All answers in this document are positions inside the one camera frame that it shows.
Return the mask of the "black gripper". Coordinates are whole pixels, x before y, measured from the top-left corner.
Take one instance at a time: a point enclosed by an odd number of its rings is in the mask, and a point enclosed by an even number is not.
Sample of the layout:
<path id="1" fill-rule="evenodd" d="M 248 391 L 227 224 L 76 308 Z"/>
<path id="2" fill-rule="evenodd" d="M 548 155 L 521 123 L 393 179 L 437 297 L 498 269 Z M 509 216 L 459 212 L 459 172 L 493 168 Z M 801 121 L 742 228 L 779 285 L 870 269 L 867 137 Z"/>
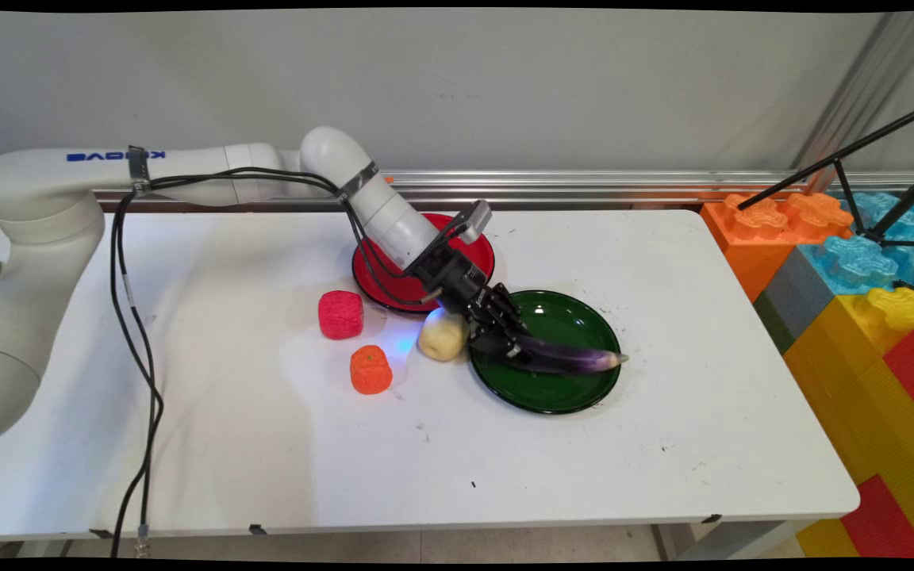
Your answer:
<path id="1" fill-rule="evenodd" d="M 490 285 L 489 275 L 464 253 L 439 243 L 413 261 L 411 274 L 443 308 L 469 321 L 469 351 L 506 358 L 521 353 L 516 336 L 529 330 L 518 304 L 504 283 Z"/>

